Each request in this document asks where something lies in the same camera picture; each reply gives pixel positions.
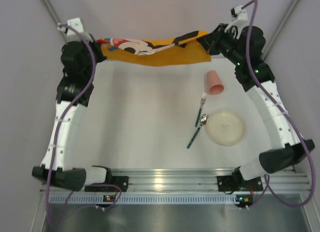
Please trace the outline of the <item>orange cartoon cloth placemat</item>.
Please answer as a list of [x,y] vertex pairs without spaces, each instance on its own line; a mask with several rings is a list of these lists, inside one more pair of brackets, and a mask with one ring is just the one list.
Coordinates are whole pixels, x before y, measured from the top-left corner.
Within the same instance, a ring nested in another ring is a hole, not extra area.
[[188,65],[212,60],[197,41],[206,34],[193,31],[166,40],[102,38],[97,43],[103,55],[113,61],[152,67]]

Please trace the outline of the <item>green handled fork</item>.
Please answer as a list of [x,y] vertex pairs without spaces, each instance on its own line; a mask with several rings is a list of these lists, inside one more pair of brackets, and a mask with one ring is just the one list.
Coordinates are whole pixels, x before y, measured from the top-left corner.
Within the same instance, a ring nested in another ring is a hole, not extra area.
[[197,113],[197,119],[196,119],[196,122],[195,122],[195,127],[197,127],[198,124],[199,124],[201,113],[202,113],[202,110],[203,110],[203,106],[204,106],[204,104],[206,102],[206,99],[207,99],[207,93],[202,93],[201,100],[200,100],[200,107],[199,107],[199,110],[198,110],[198,113]]

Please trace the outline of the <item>green handled spoon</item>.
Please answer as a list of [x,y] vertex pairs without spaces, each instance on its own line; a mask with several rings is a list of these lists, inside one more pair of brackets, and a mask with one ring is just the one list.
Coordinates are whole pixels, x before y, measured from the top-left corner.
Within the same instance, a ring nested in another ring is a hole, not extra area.
[[193,142],[195,141],[197,135],[199,134],[201,128],[204,127],[207,124],[208,118],[209,118],[208,114],[202,115],[202,117],[200,119],[199,126],[198,126],[197,130],[195,131],[194,135],[192,136],[190,142],[188,143],[187,149],[190,149],[191,145],[193,144]]

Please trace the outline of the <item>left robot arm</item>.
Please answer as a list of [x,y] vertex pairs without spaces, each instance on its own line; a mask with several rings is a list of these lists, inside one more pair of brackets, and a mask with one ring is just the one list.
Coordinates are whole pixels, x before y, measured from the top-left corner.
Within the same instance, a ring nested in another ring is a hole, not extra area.
[[59,24],[58,30],[68,39],[61,49],[63,77],[57,87],[50,142],[40,165],[33,167],[31,174],[47,186],[80,191],[84,186],[107,182],[111,175],[103,166],[74,166],[75,142],[94,89],[96,66],[106,57],[80,18]]

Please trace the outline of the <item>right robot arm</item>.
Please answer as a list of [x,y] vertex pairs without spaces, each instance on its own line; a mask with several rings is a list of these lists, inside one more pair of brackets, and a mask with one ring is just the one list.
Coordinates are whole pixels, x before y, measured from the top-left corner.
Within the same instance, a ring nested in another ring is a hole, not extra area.
[[209,55],[223,55],[235,66],[235,76],[253,101],[266,127],[271,149],[234,169],[232,176],[248,181],[299,164],[310,157],[315,144],[303,139],[279,96],[275,77],[261,58],[266,43],[263,31],[248,21],[242,5],[231,8],[231,22],[219,24],[197,39]]

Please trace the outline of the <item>pink plastic cup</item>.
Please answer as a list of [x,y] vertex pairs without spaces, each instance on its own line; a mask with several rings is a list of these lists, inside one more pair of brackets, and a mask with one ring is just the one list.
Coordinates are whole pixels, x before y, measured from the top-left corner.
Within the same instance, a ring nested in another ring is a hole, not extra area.
[[206,91],[210,95],[219,95],[221,94],[225,87],[215,70],[208,71],[205,76],[205,86]]

